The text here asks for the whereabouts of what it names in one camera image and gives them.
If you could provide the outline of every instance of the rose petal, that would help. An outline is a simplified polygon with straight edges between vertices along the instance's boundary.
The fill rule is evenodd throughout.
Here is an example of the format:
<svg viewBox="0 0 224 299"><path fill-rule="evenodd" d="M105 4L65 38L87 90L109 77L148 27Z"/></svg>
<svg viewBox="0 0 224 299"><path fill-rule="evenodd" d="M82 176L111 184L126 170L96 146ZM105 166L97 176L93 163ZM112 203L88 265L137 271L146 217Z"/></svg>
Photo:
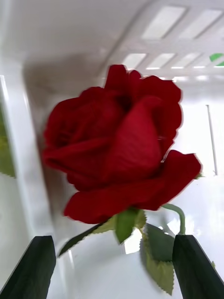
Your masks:
<svg viewBox="0 0 224 299"><path fill-rule="evenodd" d="M107 74L105 89L116 90L121 94L127 94L128 74L122 64L111 65Z"/></svg>
<svg viewBox="0 0 224 299"><path fill-rule="evenodd" d="M103 222L128 207L153 197L161 188L161 180L154 179L77 192L68 202L64 215L85 223Z"/></svg>
<svg viewBox="0 0 224 299"><path fill-rule="evenodd" d="M162 154L165 155L174 143L176 131L182 122L182 112L178 102L181 99L181 90L169 80L161 80L150 76L140 81L139 98L145 95L154 95L163 100L163 106L155 109L153 119L160 140Z"/></svg>
<svg viewBox="0 0 224 299"><path fill-rule="evenodd" d="M174 143L177 129L182 123L182 110L178 103L167 104L153 110L153 120L157 129L162 155Z"/></svg>
<svg viewBox="0 0 224 299"><path fill-rule="evenodd" d="M125 112L116 99L116 92L105 91L72 113L66 132L73 132L69 143L114 134Z"/></svg>
<svg viewBox="0 0 224 299"><path fill-rule="evenodd" d="M136 103L121 123L105 162L105 182L132 182L148 178L162 160L152 110L155 97Z"/></svg>
<svg viewBox="0 0 224 299"><path fill-rule="evenodd" d="M181 100L181 90L170 80L161 80L156 76L144 78L139 86L139 98L153 95L169 103Z"/></svg>
<svg viewBox="0 0 224 299"><path fill-rule="evenodd" d="M141 82L141 74L138 71L132 71L129 73L129 90L132 102L138 101L138 91Z"/></svg>
<svg viewBox="0 0 224 299"><path fill-rule="evenodd" d="M163 163L159 176L163 181L163 188L150 197L147 202L138 204L137 208L157 210L161 205L177 196L200 170L201 164L194 154L184 155L176 150L171 150Z"/></svg>
<svg viewBox="0 0 224 299"><path fill-rule="evenodd" d="M129 74L124 65L115 64L110 66L105 90L117 91L119 93L117 97L118 103L125 111L130 109L132 101L129 94Z"/></svg>
<svg viewBox="0 0 224 299"><path fill-rule="evenodd" d="M69 121L74 120L72 113L89 101L97 99L102 91L100 87L91 87L83 91L78 98L58 103L52 110L46 125L44 132L46 144L50 147L64 146L69 138L69 132L65 127Z"/></svg>
<svg viewBox="0 0 224 299"><path fill-rule="evenodd" d="M43 158L47 165L69 175L78 190L102 185L100 174L110 146L110 138L95 138L58 149L46 149Z"/></svg>

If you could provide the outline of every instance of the red rose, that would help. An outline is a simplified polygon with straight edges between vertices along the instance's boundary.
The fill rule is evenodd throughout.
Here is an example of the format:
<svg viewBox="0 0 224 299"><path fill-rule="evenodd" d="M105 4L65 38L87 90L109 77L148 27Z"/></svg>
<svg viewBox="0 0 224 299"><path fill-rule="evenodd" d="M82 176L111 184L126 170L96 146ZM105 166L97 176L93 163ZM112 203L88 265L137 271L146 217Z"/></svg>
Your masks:
<svg viewBox="0 0 224 299"><path fill-rule="evenodd" d="M104 88L57 104L43 157L79 190L64 215L99 223L130 206L157 210L181 192L201 165L193 154L167 153L182 122L180 99L172 81L113 65Z"/></svg>

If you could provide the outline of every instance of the green leaf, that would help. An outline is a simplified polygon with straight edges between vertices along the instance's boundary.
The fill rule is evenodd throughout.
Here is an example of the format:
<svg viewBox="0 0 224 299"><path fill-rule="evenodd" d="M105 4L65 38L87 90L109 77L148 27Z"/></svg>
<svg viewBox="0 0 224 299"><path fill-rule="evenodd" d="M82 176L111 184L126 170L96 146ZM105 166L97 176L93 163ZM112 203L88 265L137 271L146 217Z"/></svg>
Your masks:
<svg viewBox="0 0 224 299"><path fill-rule="evenodd" d="M156 261L171 262L174 238L152 224L146 224L147 247Z"/></svg>
<svg viewBox="0 0 224 299"><path fill-rule="evenodd" d="M0 107L0 172L15 177L12 155L8 144L2 110Z"/></svg>
<svg viewBox="0 0 224 299"><path fill-rule="evenodd" d="M199 179L199 178L204 178L204 175L202 172L198 173L198 175L196 175L195 179Z"/></svg>
<svg viewBox="0 0 224 299"><path fill-rule="evenodd" d="M146 220L147 219L144 210L139 210L135 219L135 227L140 229L143 228L146 224Z"/></svg>
<svg viewBox="0 0 224 299"><path fill-rule="evenodd" d="M111 217L107 222L105 222L103 225L95 229L92 234L101 234L105 233L109 230L115 230L115 223L116 223L116 215Z"/></svg>
<svg viewBox="0 0 224 299"><path fill-rule="evenodd" d="M116 215L115 234L119 243L123 243L132 234L138 210L128 209Z"/></svg>
<svg viewBox="0 0 224 299"><path fill-rule="evenodd" d="M92 234L92 232L96 229L98 229L99 227L101 227L102 225L104 225L106 223L100 223L97 224L95 226L93 226L92 228L86 230L85 232L81 233L80 235L75 236L74 238L71 238L61 249L60 253L58 256L61 256L62 254L64 254L66 251L68 251L71 247L75 246L77 243L79 243L80 241L82 241L82 239L84 239L86 236Z"/></svg>
<svg viewBox="0 0 224 299"><path fill-rule="evenodd" d="M155 283L166 293L172 295L174 288L174 267L171 262L158 262L152 259L146 236L140 242L142 262Z"/></svg>

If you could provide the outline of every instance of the artificial rose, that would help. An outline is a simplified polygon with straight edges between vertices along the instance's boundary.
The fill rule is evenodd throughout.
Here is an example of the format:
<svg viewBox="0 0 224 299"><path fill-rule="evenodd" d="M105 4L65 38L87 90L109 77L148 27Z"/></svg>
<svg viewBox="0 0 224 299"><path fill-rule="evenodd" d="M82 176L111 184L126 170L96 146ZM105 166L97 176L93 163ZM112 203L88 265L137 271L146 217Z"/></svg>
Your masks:
<svg viewBox="0 0 224 299"><path fill-rule="evenodd" d="M157 210L181 192L201 165L193 154L167 153L182 122L180 99L172 81L113 65L104 88L57 104L43 157L79 190L64 215L99 223L130 206Z"/></svg>

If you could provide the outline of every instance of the serrated leaf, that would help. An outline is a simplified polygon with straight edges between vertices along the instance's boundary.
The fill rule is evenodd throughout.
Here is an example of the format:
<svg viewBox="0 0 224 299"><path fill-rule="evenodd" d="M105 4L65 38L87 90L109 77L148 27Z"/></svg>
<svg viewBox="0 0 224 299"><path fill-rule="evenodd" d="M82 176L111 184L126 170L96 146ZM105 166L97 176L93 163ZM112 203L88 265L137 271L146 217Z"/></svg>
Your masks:
<svg viewBox="0 0 224 299"><path fill-rule="evenodd" d="M147 219L144 210L139 210L135 219L135 227L140 229L143 228L146 224L146 220Z"/></svg>
<svg viewBox="0 0 224 299"><path fill-rule="evenodd" d="M92 234L101 234L105 233L109 230L115 230L115 223L116 223L116 215L111 217L107 222L105 222L103 225L95 229Z"/></svg>
<svg viewBox="0 0 224 299"><path fill-rule="evenodd" d="M152 224L146 224L147 246L156 261L171 262L174 238Z"/></svg>
<svg viewBox="0 0 224 299"><path fill-rule="evenodd" d="M61 249L60 253L58 256L61 256L62 254L64 254L66 251L68 251L70 248L72 248L73 246L75 246L77 243L79 243L80 241L82 241L82 239L84 239L86 236L92 234L92 232L96 229L98 229L99 227L101 227L103 224L105 224L105 222L102 222L100 224L97 224L95 226L93 226L92 228L86 230L85 232L75 236L74 238L71 238Z"/></svg>
<svg viewBox="0 0 224 299"><path fill-rule="evenodd" d="M119 243L123 243L132 234L138 210L128 209L116 215L115 234Z"/></svg>
<svg viewBox="0 0 224 299"><path fill-rule="evenodd" d="M166 293L172 295L174 288L174 267L171 262L158 262L152 259L147 247L147 239L140 242L140 255L148 274Z"/></svg>

